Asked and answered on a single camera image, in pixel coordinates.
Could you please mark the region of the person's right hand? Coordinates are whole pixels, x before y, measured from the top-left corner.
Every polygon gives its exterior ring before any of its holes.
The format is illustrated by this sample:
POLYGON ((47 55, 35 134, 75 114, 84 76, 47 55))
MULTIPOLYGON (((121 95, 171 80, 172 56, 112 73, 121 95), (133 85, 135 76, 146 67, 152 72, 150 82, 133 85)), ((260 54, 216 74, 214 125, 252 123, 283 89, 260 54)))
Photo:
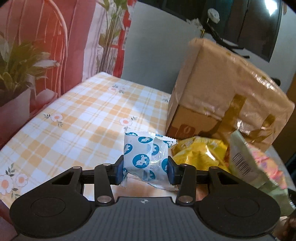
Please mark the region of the person's right hand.
POLYGON ((295 241, 295 216, 283 216, 273 232, 279 240, 295 241))

